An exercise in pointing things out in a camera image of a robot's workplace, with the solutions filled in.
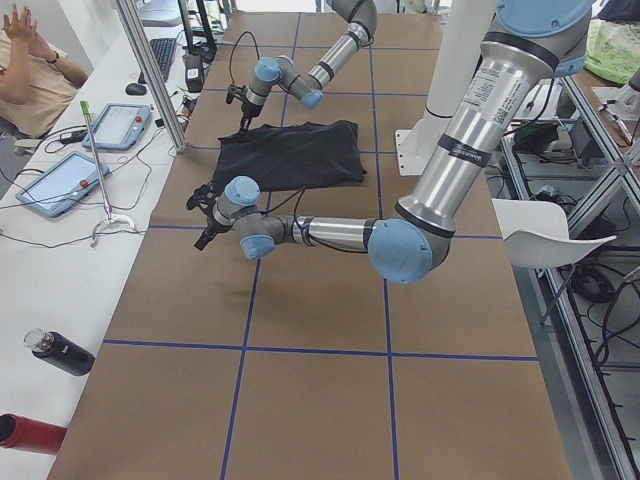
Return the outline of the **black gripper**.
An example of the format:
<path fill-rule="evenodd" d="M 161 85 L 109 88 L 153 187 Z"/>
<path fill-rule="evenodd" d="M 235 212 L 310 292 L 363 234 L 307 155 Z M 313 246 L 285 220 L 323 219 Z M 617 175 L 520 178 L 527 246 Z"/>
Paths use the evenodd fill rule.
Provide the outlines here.
<path fill-rule="evenodd" d="M 194 243 L 196 249 L 204 249 L 218 234 L 230 230 L 230 219 L 220 212 L 207 214 L 207 226 L 199 239 Z"/>
<path fill-rule="evenodd" d="M 242 102 L 241 110 L 242 110 L 242 119 L 240 122 L 239 132 L 245 133 L 249 130 L 252 119 L 260 115 L 261 106 L 253 103 L 252 101 L 245 99 Z"/>

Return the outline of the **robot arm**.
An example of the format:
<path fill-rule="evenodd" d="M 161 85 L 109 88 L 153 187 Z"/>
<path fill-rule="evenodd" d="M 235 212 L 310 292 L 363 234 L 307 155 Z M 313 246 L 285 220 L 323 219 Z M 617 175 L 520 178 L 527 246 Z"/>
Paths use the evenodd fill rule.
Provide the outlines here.
<path fill-rule="evenodd" d="M 261 57 L 248 85 L 238 87 L 232 84 L 228 87 L 226 102 L 230 104 L 234 99 L 242 101 L 240 132 L 249 130 L 251 121 L 260 115 L 275 85 L 298 99 L 306 108 L 315 108 L 323 97 L 324 87 L 351 57 L 373 43 L 377 28 L 377 7 L 373 1 L 336 0 L 328 4 L 348 23 L 348 28 L 308 73 L 300 73 L 294 61 L 286 55 Z"/>
<path fill-rule="evenodd" d="M 588 1 L 489 1 L 472 6 L 472 20 L 450 18 L 439 49 L 433 94 L 444 94 L 437 115 L 432 98 L 423 117 L 394 134 L 392 170 L 411 182 L 389 215 L 354 219 L 263 209 L 259 197 L 285 191 L 301 196 L 320 187 L 359 184 L 365 171 L 356 124 L 307 122 L 251 126 L 274 87 L 306 107 L 316 106 L 325 87 L 355 54 L 373 43 L 378 12 L 371 1 L 334 1 L 347 30 L 305 73 L 287 55 L 262 56 L 251 81 L 230 86 L 239 101 L 237 133 L 220 141 L 212 178 L 196 188 L 188 209 L 207 219 L 196 245 L 233 231 L 251 260 L 277 245 L 323 246 L 364 254 L 385 279 L 401 284 L 424 278 L 446 259 L 455 217 L 513 119 L 541 81 L 579 72 L 584 64 L 592 5 Z"/>

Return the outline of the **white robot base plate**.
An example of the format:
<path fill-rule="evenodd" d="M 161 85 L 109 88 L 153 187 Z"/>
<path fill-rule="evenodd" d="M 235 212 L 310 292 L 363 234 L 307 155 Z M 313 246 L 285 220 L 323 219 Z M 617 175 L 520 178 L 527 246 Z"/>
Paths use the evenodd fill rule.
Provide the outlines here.
<path fill-rule="evenodd" d="M 452 120 L 480 59 L 480 42 L 495 14 L 489 0 L 454 1 L 444 27 L 423 117 L 395 132 L 399 173 L 420 175 Z"/>

